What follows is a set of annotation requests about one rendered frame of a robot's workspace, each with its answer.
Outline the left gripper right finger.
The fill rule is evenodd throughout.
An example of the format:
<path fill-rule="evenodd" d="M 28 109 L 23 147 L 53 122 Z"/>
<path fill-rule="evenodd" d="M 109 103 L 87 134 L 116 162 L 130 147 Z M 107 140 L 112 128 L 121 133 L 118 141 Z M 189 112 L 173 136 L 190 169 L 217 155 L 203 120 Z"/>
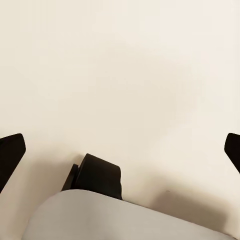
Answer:
<path fill-rule="evenodd" d="M 240 173 L 240 135 L 229 133 L 227 135 L 224 151 Z"/>

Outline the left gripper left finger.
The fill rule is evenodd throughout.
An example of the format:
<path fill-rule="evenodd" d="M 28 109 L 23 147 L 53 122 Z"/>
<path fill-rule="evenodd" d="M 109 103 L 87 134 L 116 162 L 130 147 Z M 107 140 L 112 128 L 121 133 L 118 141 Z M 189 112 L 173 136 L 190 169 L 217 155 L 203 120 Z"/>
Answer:
<path fill-rule="evenodd" d="M 26 153 L 22 133 L 0 138 L 0 193 Z"/>

